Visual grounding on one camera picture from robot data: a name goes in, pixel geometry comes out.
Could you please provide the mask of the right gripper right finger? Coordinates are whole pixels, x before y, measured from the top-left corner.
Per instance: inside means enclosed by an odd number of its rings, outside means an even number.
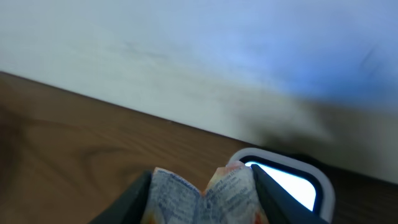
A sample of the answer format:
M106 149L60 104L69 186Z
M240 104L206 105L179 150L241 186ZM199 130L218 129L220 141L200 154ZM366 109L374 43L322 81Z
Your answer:
M256 192L270 224L328 224L283 189L258 165L251 166Z

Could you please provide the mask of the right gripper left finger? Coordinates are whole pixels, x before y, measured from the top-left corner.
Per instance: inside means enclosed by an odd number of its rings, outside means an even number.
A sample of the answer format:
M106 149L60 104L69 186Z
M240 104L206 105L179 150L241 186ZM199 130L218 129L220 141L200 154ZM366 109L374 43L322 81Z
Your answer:
M149 196L152 172L144 171L119 198L89 224L140 223Z

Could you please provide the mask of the orange snack packet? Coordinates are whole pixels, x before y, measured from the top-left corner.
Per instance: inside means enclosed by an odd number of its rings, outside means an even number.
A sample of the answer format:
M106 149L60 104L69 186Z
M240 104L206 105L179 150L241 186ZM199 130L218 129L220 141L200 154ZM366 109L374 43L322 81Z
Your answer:
M141 223L268 223L252 169L242 162L219 167L204 191L156 168Z

